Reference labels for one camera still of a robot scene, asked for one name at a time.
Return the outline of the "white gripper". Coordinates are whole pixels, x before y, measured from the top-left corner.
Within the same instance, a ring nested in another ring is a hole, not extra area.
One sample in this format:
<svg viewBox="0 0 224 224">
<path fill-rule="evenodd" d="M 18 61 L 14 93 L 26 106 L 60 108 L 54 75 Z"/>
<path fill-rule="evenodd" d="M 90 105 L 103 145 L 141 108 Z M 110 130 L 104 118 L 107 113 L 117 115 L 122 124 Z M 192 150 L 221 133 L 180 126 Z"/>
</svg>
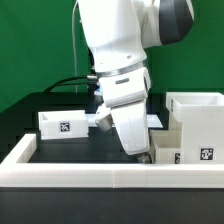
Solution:
<svg viewBox="0 0 224 224">
<path fill-rule="evenodd" d="M 151 86 L 148 69 L 99 79 L 103 104 L 98 107 L 95 123 L 103 131 L 115 125 L 128 155 L 137 155 L 142 164 L 151 164 L 146 100 Z"/>
</svg>

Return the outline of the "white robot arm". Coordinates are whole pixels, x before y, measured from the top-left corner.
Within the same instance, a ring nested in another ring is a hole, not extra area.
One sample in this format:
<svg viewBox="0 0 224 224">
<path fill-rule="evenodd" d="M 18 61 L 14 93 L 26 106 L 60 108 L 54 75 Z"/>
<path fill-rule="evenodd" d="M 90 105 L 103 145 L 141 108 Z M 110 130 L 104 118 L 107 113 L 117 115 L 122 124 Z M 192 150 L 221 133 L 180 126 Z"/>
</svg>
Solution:
<svg viewBox="0 0 224 224">
<path fill-rule="evenodd" d="M 102 90 L 96 124 L 114 127 L 125 152 L 149 163 L 145 50 L 184 39 L 194 23 L 192 1 L 78 0 L 78 5 Z"/>
</svg>

